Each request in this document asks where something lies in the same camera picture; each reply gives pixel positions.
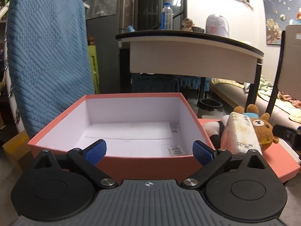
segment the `cardboard box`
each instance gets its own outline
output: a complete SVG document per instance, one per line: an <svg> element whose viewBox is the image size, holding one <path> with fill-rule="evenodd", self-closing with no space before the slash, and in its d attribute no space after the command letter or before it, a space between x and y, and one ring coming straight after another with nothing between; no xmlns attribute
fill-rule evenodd
<svg viewBox="0 0 301 226"><path fill-rule="evenodd" d="M66 153L98 139L107 145L97 164L117 182L122 179L177 179L201 168L192 155L195 140L213 145L181 93L101 94L82 97L29 142Z"/></svg>
<svg viewBox="0 0 301 226"><path fill-rule="evenodd" d="M3 145L8 159L19 173L23 173L33 161L26 131L22 131Z"/></svg>

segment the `framed painting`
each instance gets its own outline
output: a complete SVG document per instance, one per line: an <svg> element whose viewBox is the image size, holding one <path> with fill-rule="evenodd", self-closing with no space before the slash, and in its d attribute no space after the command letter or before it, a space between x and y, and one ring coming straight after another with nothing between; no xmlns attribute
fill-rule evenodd
<svg viewBox="0 0 301 226"><path fill-rule="evenodd" d="M287 25L301 24L301 0L263 0L266 22L266 43L281 44Z"/></svg>

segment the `white foam sheet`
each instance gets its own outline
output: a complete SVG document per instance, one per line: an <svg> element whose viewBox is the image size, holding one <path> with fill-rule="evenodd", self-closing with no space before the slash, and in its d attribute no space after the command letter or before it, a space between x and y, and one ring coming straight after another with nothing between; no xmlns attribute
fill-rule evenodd
<svg viewBox="0 0 301 226"><path fill-rule="evenodd" d="M84 149L97 141L98 138L87 138L85 134L76 144L77 148ZM187 155L186 146L181 133L172 133L171 139L161 140L122 140L106 139L106 156L120 157L172 157L168 147L179 145Z"/></svg>
<svg viewBox="0 0 301 226"><path fill-rule="evenodd" d="M283 139L279 138L279 144L294 158L294 160L300 165L301 160L299 159L299 155L285 142Z"/></svg>
<svg viewBox="0 0 301 226"><path fill-rule="evenodd" d="M171 139L169 121L94 123L85 131L85 137L101 139Z"/></svg>

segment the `blue cloth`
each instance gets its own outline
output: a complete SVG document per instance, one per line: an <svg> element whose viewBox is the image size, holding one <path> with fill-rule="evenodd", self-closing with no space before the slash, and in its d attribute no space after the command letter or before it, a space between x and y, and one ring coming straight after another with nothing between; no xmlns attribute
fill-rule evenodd
<svg viewBox="0 0 301 226"><path fill-rule="evenodd" d="M129 25L126 32L134 32L136 31L133 26Z"/></svg>
<svg viewBox="0 0 301 226"><path fill-rule="evenodd" d="M210 81L211 81L211 78L206 77L206 80L205 80L205 91L206 92L208 92L210 90Z"/></svg>
<svg viewBox="0 0 301 226"><path fill-rule="evenodd" d="M179 81L173 75L132 73L132 92L179 92Z"/></svg>
<svg viewBox="0 0 301 226"><path fill-rule="evenodd" d="M10 0L7 39L13 92L30 138L94 93L82 0Z"/></svg>
<svg viewBox="0 0 301 226"><path fill-rule="evenodd" d="M179 81L179 86L181 87L191 87L193 89L199 89L201 84L201 78L198 76L177 76L175 75Z"/></svg>
<svg viewBox="0 0 301 226"><path fill-rule="evenodd" d="M259 116L256 113L252 113L252 112L243 113L243 115L246 115L249 118L259 118Z"/></svg>

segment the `bear ear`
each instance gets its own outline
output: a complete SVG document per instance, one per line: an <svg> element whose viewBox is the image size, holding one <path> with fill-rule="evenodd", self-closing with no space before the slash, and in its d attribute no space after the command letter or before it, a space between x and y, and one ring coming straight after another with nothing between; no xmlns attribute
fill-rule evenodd
<svg viewBox="0 0 301 226"><path fill-rule="evenodd" d="M260 119L263 119L263 120L265 120L265 121L269 121L270 120L270 114L269 113L264 113L261 117L260 117Z"/></svg>
<svg viewBox="0 0 301 226"><path fill-rule="evenodd" d="M239 114L243 114L244 113L244 108L241 106L237 106L235 107L235 109L233 110L233 112L239 113Z"/></svg>
<svg viewBox="0 0 301 226"><path fill-rule="evenodd" d="M274 136L273 142L274 142L275 144L279 143L279 138Z"/></svg>
<svg viewBox="0 0 301 226"><path fill-rule="evenodd" d="M246 111L248 113L256 113L256 114L259 113L258 107L256 105L253 105L253 104L248 105L248 107L246 108Z"/></svg>

